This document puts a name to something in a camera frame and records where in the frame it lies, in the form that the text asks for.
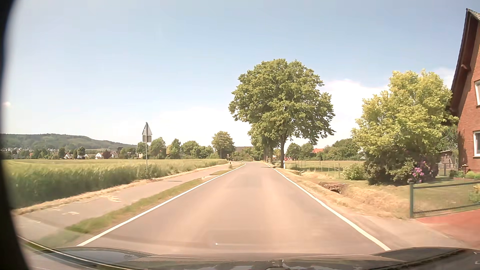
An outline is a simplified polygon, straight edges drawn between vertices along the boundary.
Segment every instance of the fence post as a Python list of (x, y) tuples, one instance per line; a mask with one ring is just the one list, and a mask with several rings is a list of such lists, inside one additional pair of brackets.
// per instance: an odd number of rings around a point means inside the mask
[(409, 183), (410, 186), (410, 218), (413, 218), (413, 185), (414, 183)]

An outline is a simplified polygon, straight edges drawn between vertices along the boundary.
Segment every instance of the cloud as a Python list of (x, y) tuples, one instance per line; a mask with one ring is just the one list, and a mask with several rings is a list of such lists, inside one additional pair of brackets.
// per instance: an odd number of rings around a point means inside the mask
[[(349, 138), (352, 128), (357, 127), (355, 119), (361, 116), (362, 99), (371, 98), (373, 94), (378, 94), (382, 90), (387, 89), (387, 86), (362, 86), (360, 82), (349, 79), (325, 82), (325, 86), (321, 87), (320, 90), (332, 95), (331, 102), (333, 104), (335, 117), (330, 124), (332, 129), (335, 130), (335, 133), (333, 136), (319, 139), (317, 147), (323, 148), (326, 145), (333, 144), (337, 140)], [(301, 145), (308, 142), (308, 140), (294, 138), (292, 142)], [(287, 142), (285, 147), (288, 147), (292, 142)]]
[(158, 129), (166, 143), (178, 138), (182, 143), (195, 140), (200, 145), (209, 145), (212, 136), (218, 131), (230, 134), (236, 146), (250, 146), (248, 123), (233, 120), (227, 109), (193, 107), (186, 110), (174, 110), (160, 113), (149, 124)]
[(448, 89), (452, 87), (453, 76), (455, 74), (454, 69), (440, 67), (433, 70), (433, 72), (437, 73), (444, 80), (444, 84), (447, 85)]

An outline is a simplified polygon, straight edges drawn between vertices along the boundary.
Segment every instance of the car hood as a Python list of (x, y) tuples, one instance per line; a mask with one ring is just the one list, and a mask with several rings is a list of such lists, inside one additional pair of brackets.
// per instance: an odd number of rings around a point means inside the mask
[(135, 270), (366, 270), (478, 269), (480, 251), (453, 247), (415, 247), (370, 255), (305, 253), (151, 254), (108, 247), (65, 247), (33, 251), (74, 268)]

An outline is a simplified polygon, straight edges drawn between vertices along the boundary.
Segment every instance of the window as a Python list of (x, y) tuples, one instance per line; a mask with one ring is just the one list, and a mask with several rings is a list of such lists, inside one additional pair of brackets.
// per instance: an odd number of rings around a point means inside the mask
[(477, 106), (480, 106), (480, 81), (475, 82), (475, 94), (477, 94)]
[(473, 133), (473, 153), (475, 157), (480, 157), (480, 131)]

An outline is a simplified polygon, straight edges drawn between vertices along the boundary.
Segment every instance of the red paved driveway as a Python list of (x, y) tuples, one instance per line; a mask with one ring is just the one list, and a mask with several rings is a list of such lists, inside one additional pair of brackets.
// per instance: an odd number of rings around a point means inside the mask
[(419, 218), (429, 227), (480, 249), (480, 209), (448, 215)]

